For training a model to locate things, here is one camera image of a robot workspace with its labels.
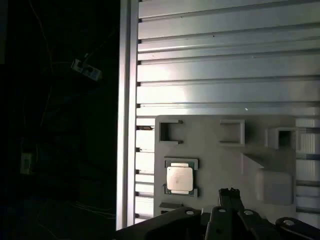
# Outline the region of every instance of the dark background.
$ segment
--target dark background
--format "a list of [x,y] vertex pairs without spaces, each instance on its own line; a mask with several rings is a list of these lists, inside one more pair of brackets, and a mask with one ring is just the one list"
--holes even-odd
[[[116,213],[120,1],[31,3],[53,74],[29,1],[10,2],[1,70],[9,86],[2,239],[111,239],[115,219],[75,204]],[[99,82],[70,69],[92,52],[87,63],[102,71]],[[38,156],[32,176],[20,174],[22,151]]]

